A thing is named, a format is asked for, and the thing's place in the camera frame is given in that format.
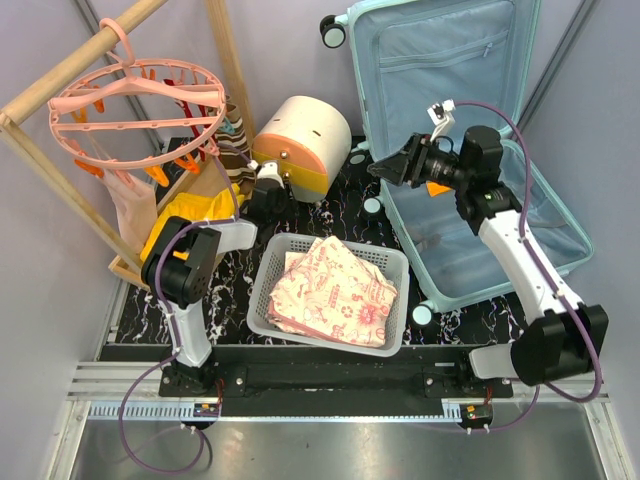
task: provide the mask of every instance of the laundry basket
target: laundry basket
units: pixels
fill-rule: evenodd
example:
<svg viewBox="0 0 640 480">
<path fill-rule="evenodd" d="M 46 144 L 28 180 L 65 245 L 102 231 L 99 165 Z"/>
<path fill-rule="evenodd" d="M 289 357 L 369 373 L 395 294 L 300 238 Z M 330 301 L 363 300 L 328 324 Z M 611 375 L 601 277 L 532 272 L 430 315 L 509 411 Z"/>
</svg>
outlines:
<svg viewBox="0 0 640 480">
<path fill-rule="evenodd" d="M 357 257 L 376 265 L 387 280 L 393 282 L 398 290 L 389 316 L 387 317 L 386 341 L 378 348 L 361 347 L 349 343 L 331 342 L 317 338 L 285 333 L 267 322 L 269 294 L 284 274 L 284 257 L 286 252 L 307 252 L 316 237 L 281 233 L 275 235 L 262 257 L 260 269 L 253 285 L 249 300 L 247 323 L 249 328 L 260 335 L 268 335 L 291 342 L 307 343 L 318 347 L 333 348 L 345 352 L 390 357 L 400 350 L 402 334 L 407 320 L 407 302 L 409 297 L 409 261 L 404 253 L 390 248 L 376 247 L 360 243 L 344 242 Z"/>
</svg>

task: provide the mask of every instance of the pink patterned fabric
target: pink patterned fabric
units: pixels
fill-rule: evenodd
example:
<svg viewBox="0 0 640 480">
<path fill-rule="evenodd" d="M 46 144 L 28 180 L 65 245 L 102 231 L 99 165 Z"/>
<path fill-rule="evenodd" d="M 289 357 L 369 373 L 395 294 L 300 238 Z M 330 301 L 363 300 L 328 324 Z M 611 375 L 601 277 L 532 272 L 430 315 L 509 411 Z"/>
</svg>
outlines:
<svg viewBox="0 0 640 480">
<path fill-rule="evenodd" d="M 336 237 L 317 239 L 307 253 L 287 253 L 269 322 L 288 333 L 380 347 L 397 295 L 378 267 Z"/>
</svg>

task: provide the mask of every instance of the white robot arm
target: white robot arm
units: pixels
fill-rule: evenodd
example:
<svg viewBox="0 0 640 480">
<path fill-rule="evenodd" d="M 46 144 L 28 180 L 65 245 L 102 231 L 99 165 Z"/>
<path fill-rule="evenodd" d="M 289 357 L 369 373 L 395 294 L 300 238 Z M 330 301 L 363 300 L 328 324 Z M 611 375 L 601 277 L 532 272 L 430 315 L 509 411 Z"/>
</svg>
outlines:
<svg viewBox="0 0 640 480">
<path fill-rule="evenodd" d="M 480 379 L 519 378 L 527 385 L 538 385 L 592 370 L 591 345 L 587 346 L 585 336 L 599 355 L 608 325 L 606 313 L 599 305 L 584 305 L 564 283 L 526 222 L 521 238 L 522 207 L 499 180 L 503 150 L 498 131 L 471 127 L 459 154 L 440 150 L 434 140 L 453 125 L 454 108 L 452 101 L 433 105 L 428 111 L 436 124 L 433 135 L 413 134 L 399 152 L 370 165 L 368 171 L 397 186 L 417 188 L 434 182 L 455 190 L 458 213 L 512 282 L 529 327 L 511 344 L 473 350 L 469 356 L 473 374 Z M 556 285 L 557 291 L 550 285 Z"/>
</svg>

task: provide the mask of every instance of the wooden frame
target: wooden frame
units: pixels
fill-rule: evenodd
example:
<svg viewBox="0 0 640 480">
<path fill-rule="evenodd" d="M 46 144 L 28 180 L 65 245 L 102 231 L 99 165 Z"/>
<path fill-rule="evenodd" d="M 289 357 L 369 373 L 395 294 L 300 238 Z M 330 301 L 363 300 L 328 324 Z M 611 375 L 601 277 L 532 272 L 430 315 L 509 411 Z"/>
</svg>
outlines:
<svg viewBox="0 0 640 480">
<path fill-rule="evenodd" d="M 116 22 L 126 33 L 130 33 L 165 3 L 167 3 L 167 0 L 138 0 L 120 15 Z M 249 134 L 251 134 L 251 138 L 253 138 L 253 132 L 255 131 L 253 120 L 231 27 L 228 25 L 225 0 L 205 0 L 205 4 L 211 24 L 216 29 L 214 36 L 220 52 L 220 58 L 223 61 L 223 69 L 229 83 L 229 89 L 232 95 L 237 97 L 236 101 L 244 117 L 247 137 L 249 138 Z M 140 281 L 142 261 L 139 256 L 93 208 L 87 199 L 80 194 L 29 135 L 20 128 L 20 125 L 47 103 L 51 97 L 66 87 L 92 63 L 112 50 L 118 41 L 118 36 L 110 28 L 100 30 L 75 52 L 5 105 L 0 110 L 0 138 L 116 252 L 118 257 L 111 263 L 110 269 L 124 280 L 142 285 Z M 180 191 L 188 189 L 190 192 L 197 193 L 199 184 L 207 179 L 211 181 L 211 176 L 214 175 L 214 170 L 216 169 L 215 166 L 210 165 L 212 162 L 208 161 L 206 163 L 207 165 L 205 165 L 203 172 L 199 176 L 185 172 L 165 196 L 165 199 L 158 205 L 158 208 L 164 208 L 166 203 Z M 212 195 L 210 188 L 207 190 L 207 195 Z"/>
</svg>

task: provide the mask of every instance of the light blue suitcase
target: light blue suitcase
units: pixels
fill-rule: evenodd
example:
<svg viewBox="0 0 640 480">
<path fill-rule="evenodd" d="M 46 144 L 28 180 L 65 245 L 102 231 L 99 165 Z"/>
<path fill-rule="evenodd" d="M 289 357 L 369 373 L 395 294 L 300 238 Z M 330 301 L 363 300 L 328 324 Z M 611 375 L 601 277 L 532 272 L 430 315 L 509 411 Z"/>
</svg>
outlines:
<svg viewBox="0 0 640 480">
<path fill-rule="evenodd" d="M 432 104 L 447 99 L 493 104 L 517 121 L 524 96 L 540 0 L 367 0 L 321 23 L 325 45 L 345 40 L 353 54 L 367 148 L 374 161 L 402 147 L 413 132 L 431 133 Z M 511 130 L 477 107 L 454 112 L 449 136 L 460 147 L 473 125 L 500 130 L 502 181 L 522 202 L 524 157 Z M 593 255 L 593 245 L 540 172 L 529 224 L 553 265 L 568 274 Z M 383 182 L 380 200 L 427 306 L 446 312 L 513 291 L 489 249 L 458 215 L 452 194 Z"/>
</svg>

